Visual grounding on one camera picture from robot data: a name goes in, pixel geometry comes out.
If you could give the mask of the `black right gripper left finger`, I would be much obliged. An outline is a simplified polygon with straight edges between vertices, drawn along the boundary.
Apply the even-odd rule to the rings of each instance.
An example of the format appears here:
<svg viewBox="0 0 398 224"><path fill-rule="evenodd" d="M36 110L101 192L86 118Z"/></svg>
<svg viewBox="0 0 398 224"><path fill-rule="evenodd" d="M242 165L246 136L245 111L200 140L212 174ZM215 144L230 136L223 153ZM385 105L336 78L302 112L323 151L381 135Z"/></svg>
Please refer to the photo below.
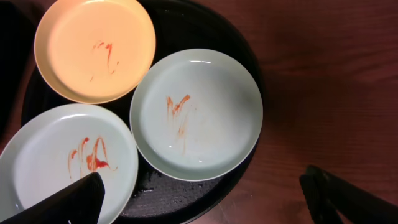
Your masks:
<svg viewBox="0 0 398 224"><path fill-rule="evenodd" d="M1 224L97 224L105 195L99 173L92 172Z"/></svg>

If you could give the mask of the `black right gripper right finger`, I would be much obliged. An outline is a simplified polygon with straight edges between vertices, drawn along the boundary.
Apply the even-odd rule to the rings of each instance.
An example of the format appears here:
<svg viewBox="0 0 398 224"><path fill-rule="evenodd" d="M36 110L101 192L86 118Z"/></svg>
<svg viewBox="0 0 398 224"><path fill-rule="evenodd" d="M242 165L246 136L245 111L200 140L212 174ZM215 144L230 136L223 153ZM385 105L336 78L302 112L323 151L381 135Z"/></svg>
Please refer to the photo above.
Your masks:
<svg viewBox="0 0 398 224"><path fill-rule="evenodd" d="M315 224L397 223L397 206L317 167L310 165L299 182Z"/></svg>

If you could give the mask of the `pale green plate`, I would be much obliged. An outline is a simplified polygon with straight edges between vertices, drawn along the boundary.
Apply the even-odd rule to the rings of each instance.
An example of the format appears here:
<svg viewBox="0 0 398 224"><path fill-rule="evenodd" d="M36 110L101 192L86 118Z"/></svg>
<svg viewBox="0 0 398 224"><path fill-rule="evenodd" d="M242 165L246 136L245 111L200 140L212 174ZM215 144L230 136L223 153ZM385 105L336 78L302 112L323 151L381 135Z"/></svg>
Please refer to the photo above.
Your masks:
<svg viewBox="0 0 398 224"><path fill-rule="evenodd" d="M130 128L143 158L171 178L198 182L232 171L262 129L259 88L237 60L188 49L153 65L131 101Z"/></svg>

